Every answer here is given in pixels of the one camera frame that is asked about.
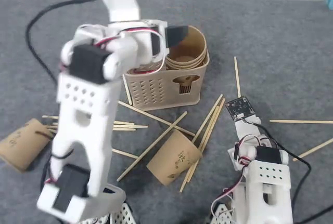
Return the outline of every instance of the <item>perforated metal plate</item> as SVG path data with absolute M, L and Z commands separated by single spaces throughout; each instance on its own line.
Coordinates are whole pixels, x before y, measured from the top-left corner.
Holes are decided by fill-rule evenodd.
M 117 214 L 112 214 L 113 224 L 136 224 L 130 207 L 124 203 L 121 211 Z
M 110 216 L 110 222 L 108 222 L 109 215 L 92 218 L 79 222 L 78 224 L 136 224 L 130 207 L 124 203 L 119 213 L 112 214 Z
M 230 212 L 228 211 L 228 208 L 224 204 L 220 204 L 216 211 L 215 215 L 219 218 L 213 217 L 213 219 L 209 222 L 210 224 L 232 224 L 232 216 Z

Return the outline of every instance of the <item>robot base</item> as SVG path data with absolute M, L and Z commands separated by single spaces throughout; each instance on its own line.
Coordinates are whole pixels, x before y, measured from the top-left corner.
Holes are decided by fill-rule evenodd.
M 74 195 L 65 213 L 54 209 L 53 205 L 59 189 L 53 184 L 45 184 L 37 207 L 57 218 L 76 223 L 88 218 L 105 216 L 108 213 L 118 213 L 126 199 L 125 192 L 113 185 L 107 185 L 106 189 L 114 193 L 101 193 L 97 197 L 82 198 Z
M 130 207 L 124 203 L 120 212 L 109 214 L 100 218 L 92 218 L 79 222 L 78 224 L 136 224 Z

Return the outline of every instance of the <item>beige plastic basket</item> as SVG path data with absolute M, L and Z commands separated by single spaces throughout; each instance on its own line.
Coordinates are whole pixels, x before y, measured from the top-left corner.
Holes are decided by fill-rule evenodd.
M 126 74 L 133 106 L 149 111 L 197 104 L 209 60 L 207 51 L 203 65 L 190 70 L 165 70 L 147 75 Z

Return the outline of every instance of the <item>wire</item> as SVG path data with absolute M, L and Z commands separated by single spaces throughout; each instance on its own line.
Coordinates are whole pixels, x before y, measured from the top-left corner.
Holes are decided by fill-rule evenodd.
M 305 224 L 305 223 L 308 223 L 314 219 L 317 219 L 318 217 L 330 212 L 333 210 L 333 205 L 330 205 L 328 208 L 320 211 L 319 213 L 315 214 L 315 215 L 312 215 L 310 216 L 309 218 L 305 219 L 305 220 L 302 220 L 302 221 L 299 221 L 299 222 L 295 222 L 294 224 Z
M 270 139 L 274 140 L 275 143 L 276 143 L 281 149 L 283 149 L 283 150 L 286 151 L 289 155 L 295 157 L 296 159 L 298 159 L 299 161 L 301 161 L 302 163 L 304 163 L 304 164 L 308 167 L 308 170 L 306 171 L 306 173 L 304 174 L 304 176 L 303 176 L 302 179 L 300 180 L 299 184 L 297 185 L 297 188 L 296 188 L 295 194 L 294 194 L 294 196 L 293 196 L 293 198 L 292 198 L 292 201 L 291 201 L 291 209 L 292 209 L 292 211 L 294 212 L 295 204 L 296 204 L 296 200 L 297 200 L 297 196 L 299 195 L 299 192 L 300 192 L 300 190 L 301 190 L 301 188 L 302 188 L 302 186 L 303 186 L 305 180 L 307 179 L 307 177 L 309 176 L 309 174 L 310 174 L 310 172 L 311 172 L 311 170 L 312 170 L 311 165 L 310 165 L 307 161 L 305 161 L 304 159 L 298 157 L 297 155 L 295 155 L 295 154 L 292 153 L 291 151 L 287 150 L 284 146 L 282 146 L 278 141 L 276 141 L 276 140 L 273 138 L 273 136 L 271 135 L 271 133 L 270 133 L 270 132 L 269 132 L 269 131 L 268 131 L 263 125 L 261 125 L 261 124 L 257 124 L 257 123 L 251 123 L 251 122 L 248 122 L 248 121 L 246 121 L 244 118 L 242 118 L 242 120 L 243 120 L 245 123 L 252 124 L 252 125 L 254 125 L 254 126 L 256 126 L 256 127 L 260 128 L 260 129 L 262 129 L 262 130 L 266 133 L 266 135 L 267 135 Z
M 165 42 L 165 39 L 164 37 L 156 30 L 154 29 L 151 29 L 151 28 L 127 28 L 127 29 L 124 29 L 122 31 L 119 32 L 119 34 L 123 31 L 126 31 L 126 32 L 134 32 L 134 33 L 137 33 L 137 32 L 150 32 L 152 34 L 155 34 L 159 39 L 160 39 L 160 43 L 164 43 Z M 157 73 L 159 71 L 162 70 L 164 64 L 165 64 L 165 60 L 166 60 L 166 55 L 165 55 L 165 49 L 162 48 L 161 49 L 161 52 L 157 55 L 162 55 L 162 63 L 161 63 L 161 66 L 157 69 L 157 70 L 152 70 L 152 71 L 145 71 L 145 72 L 136 72 L 136 69 L 134 69 L 134 73 L 136 74 L 154 74 L 154 73 Z
M 268 137 L 263 137 L 263 138 L 260 138 L 260 141 L 261 141 L 261 140 L 265 140 L 265 139 L 267 139 L 267 140 L 269 140 L 269 141 L 273 141 L 273 142 L 275 143 L 275 147 L 278 148 L 278 146 L 277 146 L 277 142 L 276 142 L 274 139 L 270 139 L 270 138 L 268 138 Z
M 300 180 L 300 182 L 298 183 L 298 186 L 296 188 L 296 191 L 295 191 L 295 194 L 292 198 L 292 201 L 291 201 L 291 209 L 292 211 L 294 211 L 294 208 L 295 208 L 295 204 L 296 204 L 296 199 L 297 199 L 297 196 L 302 188 L 302 185 L 304 184 L 305 180 L 307 179 L 307 177 L 309 176 L 311 170 L 312 170 L 312 167 L 311 165 L 305 161 L 304 159 L 298 157 L 297 155 L 293 154 L 292 152 L 290 152 L 289 150 L 287 150 L 285 147 L 283 147 L 278 141 L 276 141 L 273 136 L 271 135 L 271 133 L 261 124 L 256 124 L 256 123 L 250 123 L 248 121 L 246 121 L 245 119 L 242 118 L 242 120 L 248 124 L 253 124 L 254 126 L 262 129 L 266 135 L 269 137 L 269 139 L 273 140 L 277 146 L 279 146 L 281 149 L 283 149 L 284 151 L 286 151 L 289 155 L 293 156 L 294 158 L 296 158 L 297 160 L 301 161 L 302 163 L 304 163 L 307 167 L 308 167 L 308 170 L 307 172 L 304 174 L 304 176 L 302 177 L 302 179 Z M 295 224 L 305 224 L 305 223 L 308 223 L 314 219 L 317 219 L 318 217 L 330 212 L 333 210 L 333 205 L 329 206 L 328 208 L 318 212 L 317 214 L 315 215 L 312 215 L 310 216 L 309 218 L 303 220 L 303 221 L 299 221 L 299 222 L 295 222 Z
M 228 188 L 227 190 L 225 190 L 219 197 L 217 197 L 213 202 L 212 202 L 212 205 L 210 207 L 210 210 L 211 210 L 211 213 L 213 215 L 213 217 L 216 217 L 217 219 L 219 219 L 218 216 L 216 216 L 216 214 L 214 213 L 214 207 L 216 205 L 216 203 L 221 200 L 222 198 L 226 197 L 227 195 L 229 195 L 230 193 L 232 193 L 235 188 L 241 183 L 241 180 L 243 179 L 243 176 L 244 176 L 244 169 L 248 166 L 248 164 L 244 165 L 244 167 L 242 168 L 241 170 L 241 175 L 240 177 L 238 178 L 238 180 L 236 181 L 236 183 L 231 186 L 230 188 Z
M 42 172 L 42 176 L 41 176 L 41 180 L 40 180 L 40 191 L 43 190 L 44 184 L 55 182 L 55 180 L 52 177 L 52 173 L 51 173 L 51 169 L 50 169 L 50 160 L 51 160 L 51 157 L 54 157 L 54 158 L 60 159 L 60 160 L 64 160 L 64 159 L 68 158 L 73 153 L 73 151 L 74 150 L 71 150 L 70 152 L 68 152 L 64 156 L 56 156 L 56 155 L 50 153 L 50 155 L 48 156 L 48 158 L 46 160 L 46 163 L 45 163 L 45 165 L 43 167 L 43 172 Z
M 69 0 L 65 2 L 56 3 L 53 5 L 50 5 L 46 8 L 44 8 L 42 11 L 40 11 L 27 25 L 27 28 L 25 29 L 25 42 L 28 46 L 29 51 L 32 53 L 33 57 L 37 60 L 37 62 L 41 65 L 41 67 L 44 69 L 44 71 L 49 75 L 52 82 L 55 86 L 57 86 L 57 79 L 53 75 L 52 71 L 49 69 L 49 67 L 45 64 L 45 62 L 39 57 L 36 50 L 34 49 L 32 42 L 31 42 L 31 29 L 36 24 L 36 22 L 43 17 L 46 13 L 49 11 L 52 11 L 53 9 L 57 9 L 63 6 L 73 5 L 73 4 L 83 4 L 87 2 L 94 2 L 96 0 Z
M 98 41 L 98 42 L 95 44 L 95 46 L 100 47 L 101 45 L 106 44 L 106 43 L 108 43 L 108 42 L 110 42 L 110 41 L 112 41 L 112 40 L 114 40 L 114 39 L 116 39 L 116 38 L 119 38 L 119 37 L 120 37 L 119 35 L 116 35 L 116 36 L 114 36 L 114 37 L 106 37 L 106 38 L 103 38 L 103 39 L 101 39 L 100 41 Z

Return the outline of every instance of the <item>black cable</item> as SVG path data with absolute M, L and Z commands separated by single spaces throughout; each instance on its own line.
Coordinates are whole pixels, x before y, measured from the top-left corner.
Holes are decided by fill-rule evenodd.
M 315 215 L 312 215 L 310 216 L 309 218 L 305 219 L 305 220 L 302 220 L 302 221 L 299 221 L 299 222 L 295 222 L 294 224 L 305 224 L 305 223 L 308 223 L 314 219 L 317 219 L 318 217 L 330 212 L 333 210 L 333 205 L 330 205 L 328 208 L 320 211 L 319 213 L 315 214 Z
M 94 2 L 94 1 L 96 1 L 96 0 L 69 0 L 69 1 L 59 2 L 56 4 L 50 5 L 46 8 L 44 8 L 42 11 L 40 11 L 29 22 L 29 24 L 27 25 L 27 28 L 25 29 L 25 42 L 28 46 L 29 51 L 32 53 L 33 57 L 37 60 L 37 62 L 42 66 L 44 71 L 49 75 L 49 77 L 51 78 L 51 80 L 55 84 L 55 86 L 57 86 L 56 77 L 53 75 L 53 73 L 51 72 L 49 67 L 47 67 L 45 62 L 39 57 L 39 55 L 37 54 L 36 50 L 34 49 L 32 43 L 31 43 L 31 29 L 42 16 L 44 16 L 46 13 L 48 13 L 49 11 L 51 11 L 53 9 L 57 9 L 57 8 L 60 8 L 63 6 L 68 6 L 68 5 L 73 5 L 73 4 L 82 4 L 82 3 Z
M 264 127 L 262 126 L 261 124 L 256 124 L 256 123 L 252 123 L 254 126 L 262 129 L 266 135 L 271 138 L 272 140 L 275 140 L 273 138 L 273 136 L 271 135 L 271 133 Z M 305 161 L 304 159 L 300 158 L 299 156 L 295 155 L 294 153 L 292 153 L 291 151 L 287 150 L 284 146 L 282 146 L 281 143 L 279 143 L 278 141 L 276 141 L 276 144 L 281 148 L 283 149 L 284 151 L 286 151 L 289 155 L 291 155 L 292 157 L 295 157 L 297 160 L 301 161 L 302 163 L 304 163 L 307 167 L 308 167 L 308 170 L 306 171 L 306 173 L 304 174 L 304 176 L 302 177 L 302 179 L 300 180 L 300 182 L 298 183 L 297 187 L 296 187 L 296 190 L 295 190 L 295 194 L 293 195 L 293 198 L 292 198 L 292 201 L 291 201 L 291 209 L 292 211 L 294 212 L 294 209 L 295 209 L 295 204 L 296 204 L 296 200 L 297 200 L 297 197 L 300 193 L 300 190 L 305 182 L 305 180 L 307 179 L 307 177 L 309 176 L 311 170 L 312 170 L 312 167 L 310 165 L 310 163 L 308 163 L 307 161 Z
M 297 188 L 296 188 L 295 194 L 294 194 L 294 196 L 293 196 L 293 198 L 292 198 L 291 208 L 292 208 L 292 211 L 294 211 L 294 207 L 295 207 L 295 204 L 296 204 L 297 196 L 298 196 L 298 194 L 299 194 L 299 192 L 300 192 L 300 190 L 301 190 L 302 185 L 304 184 L 305 180 L 307 179 L 307 177 L 309 176 L 309 174 L 310 174 L 310 172 L 311 172 L 311 170 L 312 170 L 311 165 L 310 165 L 307 161 L 305 161 L 304 159 L 298 157 L 297 155 L 293 154 L 292 152 L 290 152 L 289 150 L 287 150 L 285 147 L 283 147 L 278 141 L 276 141 L 276 140 L 273 138 L 273 136 L 271 135 L 271 133 L 270 133 L 270 132 L 269 132 L 269 131 L 268 131 L 263 125 L 261 125 L 261 124 L 256 124 L 256 123 L 250 123 L 250 122 L 246 121 L 246 120 L 243 119 L 243 118 L 242 118 L 242 120 L 243 120 L 244 122 L 248 123 L 248 124 L 252 124 L 252 125 L 254 125 L 254 126 L 256 126 L 256 127 L 260 128 L 260 129 L 262 129 L 262 130 L 266 133 L 266 135 L 267 135 L 270 139 L 272 139 L 273 141 L 275 141 L 275 143 L 276 143 L 281 149 L 285 150 L 289 155 L 291 155 L 291 156 L 293 156 L 294 158 L 298 159 L 299 161 L 301 161 L 302 163 L 304 163 L 304 164 L 308 167 L 307 172 L 305 173 L 305 175 L 304 175 L 304 176 L 302 177 L 302 179 L 300 180 L 300 182 L 299 182 L 299 184 L 298 184 L 298 186 L 297 186 Z M 328 213 L 328 212 L 330 212 L 330 211 L 332 211 L 332 210 L 333 210 L 333 205 L 331 205 L 331 206 L 329 206 L 328 208 L 326 208 L 326 209 L 324 209 L 324 210 L 318 212 L 317 214 L 314 214 L 314 215 L 310 216 L 309 218 L 307 218 L 307 219 L 305 219 L 305 220 L 302 220 L 302 221 L 299 221 L 299 222 L 295 222 L 294 224 L 305 224 L 305 223 L 308 223 L 308 222 L 310 222 L 310 221 L 312 221 L 312 220 L 314 220 L 314 219 L 317 219 L 317 218 L 319 218 L 320 216 L 322 216 L 322 215 L 324 215 L 324 214 L 326 214 L 326 213 Z

